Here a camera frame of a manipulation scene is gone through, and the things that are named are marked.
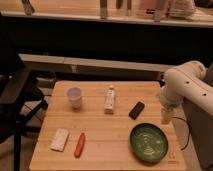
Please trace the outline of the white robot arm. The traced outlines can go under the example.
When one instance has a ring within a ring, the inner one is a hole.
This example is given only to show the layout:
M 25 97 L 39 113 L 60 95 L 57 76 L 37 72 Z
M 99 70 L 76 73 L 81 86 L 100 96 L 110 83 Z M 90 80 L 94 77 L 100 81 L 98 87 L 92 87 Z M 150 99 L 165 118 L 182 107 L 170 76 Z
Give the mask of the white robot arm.
M 159 92 L 162 124 L 170 123 L 173 109 L 177 108 L 184 98 L 213 114 L 213 87 L 203 81 L 206 72 L 201 62 L 189 61 L 171 67 L 164 73 L 165 85 Z

